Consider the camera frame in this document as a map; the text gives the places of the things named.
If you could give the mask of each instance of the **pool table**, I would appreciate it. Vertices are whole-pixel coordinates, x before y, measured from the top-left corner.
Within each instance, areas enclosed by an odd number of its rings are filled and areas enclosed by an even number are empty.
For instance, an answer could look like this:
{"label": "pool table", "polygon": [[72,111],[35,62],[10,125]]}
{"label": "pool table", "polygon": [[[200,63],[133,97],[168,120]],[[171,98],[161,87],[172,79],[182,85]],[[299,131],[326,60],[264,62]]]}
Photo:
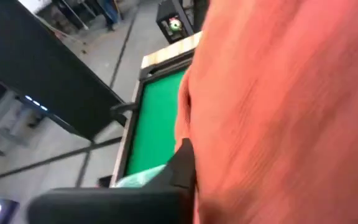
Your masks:
{"label": "pool table", "polygon": [[201,32],[143,58],[132,110],[124,128],[111,185],[162,164],[174,154],[174,127],[181,79]]}

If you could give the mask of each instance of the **concrete floor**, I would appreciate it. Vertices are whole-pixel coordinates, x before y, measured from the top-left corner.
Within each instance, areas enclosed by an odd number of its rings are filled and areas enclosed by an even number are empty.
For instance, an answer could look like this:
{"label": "concrete floor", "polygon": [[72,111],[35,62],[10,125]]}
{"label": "concrete floor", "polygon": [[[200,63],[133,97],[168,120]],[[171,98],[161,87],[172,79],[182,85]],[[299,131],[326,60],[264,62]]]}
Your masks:
{"label": "concrete floor", "polygon": [[[103,18],[97,18],[91,30],[81,31],[77,38],[87,45],[64,40],[69,47],[105,84],[125,101],[130,101],[140,70],[142,57],[168,45],[155,23],[159,0],[142,0],[137,7],[136,0],[126,0],[125,19],[115,32],[107,32]],[[116,69],[122,45],[134,18],[132,31],[127,40],[121,63]],[[122,127],[113,123],[97,138],[97,142],[122,135]],[[12,148],[6,157],[0,157],[0,174],[65,152],[89,146],[89,141],[72,135],[55,123],[46,120],[28,136],[29,147]],[[91,151],[91,157],[82,187],[93,187],[98,177],[111,175],[119,144]],[[28,202],[49,189],[74,187],[85,154],[51,162],[35,169],[20,172],[0,179],[0,196],[21,203],[12,224],[26,223],[25,208]]]}

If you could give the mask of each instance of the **pool table rail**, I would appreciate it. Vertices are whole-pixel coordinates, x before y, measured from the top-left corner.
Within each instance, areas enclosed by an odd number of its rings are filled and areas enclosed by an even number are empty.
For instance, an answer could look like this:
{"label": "pool table rail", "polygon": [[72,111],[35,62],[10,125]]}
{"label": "pool table rail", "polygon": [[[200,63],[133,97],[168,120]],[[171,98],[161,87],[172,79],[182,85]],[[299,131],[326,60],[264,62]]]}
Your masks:
{"label": "pool table rail", "polygon": [[160,64],[151,65],[140,71],[139,80],[136,82],[132,94],[132,102],[136,105],[131,111],[129,119],[124,126],[124,133],[117,153],[114,171],[112,173],[111,186],[126,174],[127,164],[132,153],[134,134],[139,119],[139,110],[142,106],[142,95],[144,88],[149,83],[158,81],[180,70],[188,68],[193,59],[194,49],[184,52],[176,57],[170,58]]}

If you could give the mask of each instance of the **person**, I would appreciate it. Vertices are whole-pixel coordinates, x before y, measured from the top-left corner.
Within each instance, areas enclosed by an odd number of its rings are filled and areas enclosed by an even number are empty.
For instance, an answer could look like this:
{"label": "person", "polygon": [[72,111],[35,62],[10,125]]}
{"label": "person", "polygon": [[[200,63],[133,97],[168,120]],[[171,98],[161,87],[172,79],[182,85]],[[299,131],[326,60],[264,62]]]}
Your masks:
{"label": "person", "polygon": [[116,17],[112,17],[106,8],[102,7],[97,0],[89,0],[87,3],[103,15],[108,30],[114,31],[113,25],[117,22]]}
{"label": "person", "polygon": [[195,223],[358,223],[358,1],[211,0],[175,137]]}
{"label": "person", "polygon": [[109,17],[112,19],[113,23],[117,24],[119,22],[119,16],[115,8],[112,6],[114,4],[113,0],[104,0],[104,9],[106,10]]}

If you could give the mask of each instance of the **wall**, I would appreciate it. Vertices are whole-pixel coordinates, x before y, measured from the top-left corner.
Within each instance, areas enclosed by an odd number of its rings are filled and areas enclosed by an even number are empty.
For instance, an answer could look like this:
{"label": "wall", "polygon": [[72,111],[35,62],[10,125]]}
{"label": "wall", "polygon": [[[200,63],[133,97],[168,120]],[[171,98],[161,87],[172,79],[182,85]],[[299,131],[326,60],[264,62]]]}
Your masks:
{"label": "wall", "polygon": [[37,13],[47,4],[50,4],[51,0],[19,0],[30,12]]}

